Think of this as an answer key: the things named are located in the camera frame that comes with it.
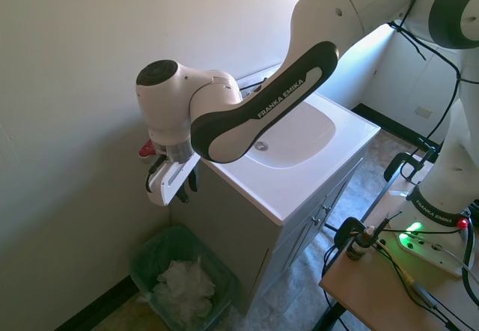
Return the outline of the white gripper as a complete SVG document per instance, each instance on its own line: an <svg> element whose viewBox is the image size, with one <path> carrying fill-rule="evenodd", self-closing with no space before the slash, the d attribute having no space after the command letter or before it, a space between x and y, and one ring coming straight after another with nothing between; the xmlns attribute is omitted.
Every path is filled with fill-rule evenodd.
<svg viewBox="0 0 479 331"><path fill-rule="evenodd" d="M199 156L194 154L187 162L171 162L160 155L150 167L145 188L149 200L161 207L168 206L175 197L189 203L185 182L193 192L198 191Z"/></svg>

